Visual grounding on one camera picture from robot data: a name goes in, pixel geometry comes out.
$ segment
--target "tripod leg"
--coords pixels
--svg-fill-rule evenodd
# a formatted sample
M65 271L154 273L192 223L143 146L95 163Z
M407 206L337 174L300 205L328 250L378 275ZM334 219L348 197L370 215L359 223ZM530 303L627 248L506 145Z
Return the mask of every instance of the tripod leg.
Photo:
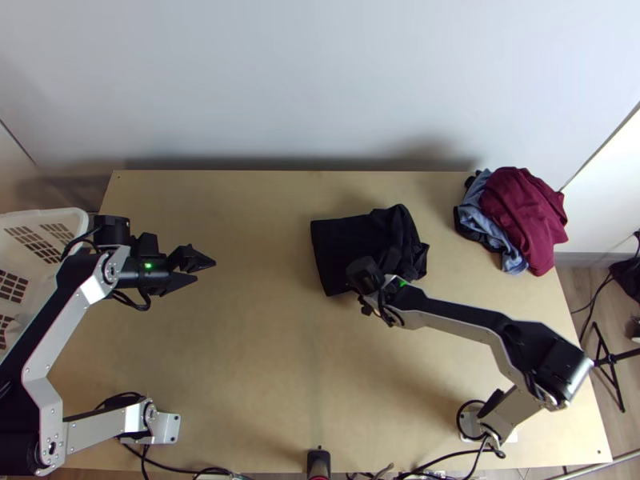
M614 388L615 388L615 393L618 396L618 408L620 409L621 412L625 413L625 404L622 401L622 392L620 391L620 384L618 383L618 376L615 373L615 364L611 363L610 367L611 367L611 377L614 380L613 384L614 384Z

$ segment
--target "clothing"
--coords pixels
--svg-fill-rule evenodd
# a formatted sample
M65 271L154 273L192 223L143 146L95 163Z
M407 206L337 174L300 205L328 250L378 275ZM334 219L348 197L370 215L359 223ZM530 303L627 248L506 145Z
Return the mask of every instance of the clothing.
M563 202L563 194L526 168L508 166L489 177L479 204L540 276L554 266L554 245L569 240Z
M346 268L362 257L372 257L383 273L408 282L426 275L429 246L420 242L411 214L402 204L356 217L313 220L310 227L327 297L350 290Z
M491 171L487 169L467 180L472 183L468 185L462 203L454 207L454 227L464 238L480 242L489 252L502 254L502 271L520 274L529 264L504 232L480 210L480 197L490 176Z

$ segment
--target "pile of clothes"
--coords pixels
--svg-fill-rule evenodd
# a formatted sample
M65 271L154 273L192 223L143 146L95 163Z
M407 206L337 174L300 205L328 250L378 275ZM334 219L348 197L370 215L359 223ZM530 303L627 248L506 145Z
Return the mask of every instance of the pile of clothes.
M478 171L465 182L466 195L454 208L456 231L502 255L502 270L527 268L541 276L554 266L554 245L566 236L564 195L526 168Z

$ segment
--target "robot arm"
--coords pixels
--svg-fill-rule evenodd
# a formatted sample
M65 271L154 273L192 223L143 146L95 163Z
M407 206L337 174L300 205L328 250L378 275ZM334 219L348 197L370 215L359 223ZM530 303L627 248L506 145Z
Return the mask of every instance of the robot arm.
M158 412L151 398L110 398L101 408L64 418L62 399L47 379L87 309L116 298L147 310L150 295L163 296L197 280L188 274L215 261L181 246L169 257L158 251L155 235L130 236L129 220L95 219L95 254L66 257L57 288L0 364L0 466L3 474L44 476L66 456L108 438L122 442L173 443L180 417ZM137 288L145 304L136 305L117 289Z
M516 425L541 409L566 408L593 366L580 348L543 323L428 298L400 277L382 274L372 258L353 262L347 277L360 293L364 314L375 313L389 326L428 326L490 346L500 372L514 385L507 392L496 390L479 410L468 410L468 438L488 434L498 448Z

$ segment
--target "white wall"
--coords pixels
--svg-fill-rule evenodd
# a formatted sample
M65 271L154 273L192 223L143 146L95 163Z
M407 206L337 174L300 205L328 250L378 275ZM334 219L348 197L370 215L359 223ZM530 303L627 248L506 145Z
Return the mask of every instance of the white wall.
M37 176L36 165L0 124L0 214L30 208L21 188Z
M568 243L557 252L634 253L640 229L640 111L562 190Z
M440 168L559 188L640 98L638 17L637 0L5 0L0 118L42 166L393 167L363 157L444 142L475 162Z

